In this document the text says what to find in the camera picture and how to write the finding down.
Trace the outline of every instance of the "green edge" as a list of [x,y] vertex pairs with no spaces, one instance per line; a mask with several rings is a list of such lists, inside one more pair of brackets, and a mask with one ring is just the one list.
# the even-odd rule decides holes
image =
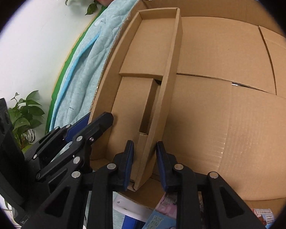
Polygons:
[[49,132],[49,129],[50,129],[50,124],[51,124],[51,118],[52,118],[52,114],[53,114],[53,109],[54,109],[54,104],[56,102],[56,99],[57,99],[57,95],[58,95],[58,92],[59,92],[59,89],[60,89],[60,86],[62,84],[62,81],[63,81],[63,77],[67,71],[67,68],[69,67],[70,63],[71,63],[71,60],[73,58],[73,55],[75,53],[75,50],[77,49],[78,45],[81,43],[81,41],[83,40],[84,36],[86,35],[88,29],[91,27],[91,25],[93,24],[93,22],[104,12],[104,10],[106,9],[106,7],[102,6],[100,12],[98,13],[98,15],[94,18],[94,20],[90,23],[90,25],[87,27],[86,31],[84,31],[82,33],[82,35],[80,36],[80,38],[78,39],[78,41],[76,42],[75,46],[73,47],[70,55],[68,56],[64,66],[63,66],[63,69],[62,71],[60,72],[60,75],[58,77],[58,80],[56,82],[56,85],[54,87],[54,91],[52,93],[52,101],[51,101],[51,104],[50,104],[50,108],[49,108],[49,113],[48,113],[48,117],[47,117],[47,123],[46,123],[46,130],[45,130],[45,133],[47,134]]

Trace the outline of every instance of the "white wall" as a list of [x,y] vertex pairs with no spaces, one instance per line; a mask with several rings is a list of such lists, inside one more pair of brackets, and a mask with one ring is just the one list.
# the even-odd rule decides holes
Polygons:
[[[73,45],[93,15],[85,15],[92,0],[27,0],[0,35],[0,98],[8,106],[15,92],[25,98],[39,90],[45,119],[54,85]],[[36,131],[44,133],[45,124]]]

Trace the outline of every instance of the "screw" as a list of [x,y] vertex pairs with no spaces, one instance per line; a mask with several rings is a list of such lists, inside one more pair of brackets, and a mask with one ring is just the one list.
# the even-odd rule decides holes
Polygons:
[[107,165],[107,169],[115,169],[115,168],[116,168],[116,165],[114,163]]
[[183,169],[183,165],[182,164],[175,164],[174,168],[176,170],[182,170]]
[[212,171],[209,173],[210,177],[213,178],[213,179],[216,179],[218,177],[218,173],[215,172],[215,171]]
[[74,164],[78,164],[80,162],[80,157],[76,157],[73,159]]
[[78,136],[77,139],[76,139],[76,141],[77,141],[77,142],[80,142],[82,139],[83,139],[83,136]]
[[72,172],[71,176],[73,178],[78,178],[78,177],[80,177],[80,172],[79,171],[74,171],[74,172]]

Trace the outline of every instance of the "light blue blanket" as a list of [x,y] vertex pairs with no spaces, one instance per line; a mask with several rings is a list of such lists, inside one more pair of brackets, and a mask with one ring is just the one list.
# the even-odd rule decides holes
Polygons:
[[114,0],[91,25],[64,75],[50,130],[56,126],[73,124],[89,112],[114,39],[136,2]]

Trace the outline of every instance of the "large cardboard box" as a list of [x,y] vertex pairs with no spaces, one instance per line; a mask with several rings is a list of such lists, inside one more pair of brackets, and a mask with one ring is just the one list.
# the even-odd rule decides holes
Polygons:
[[155,143],[195,172],[217,171],[250,207],[286,202],[286,39],[256,0],[139,0],[108,56],[91,120],[112,112],[98,169],[135,144],[129,190],[163,195]]

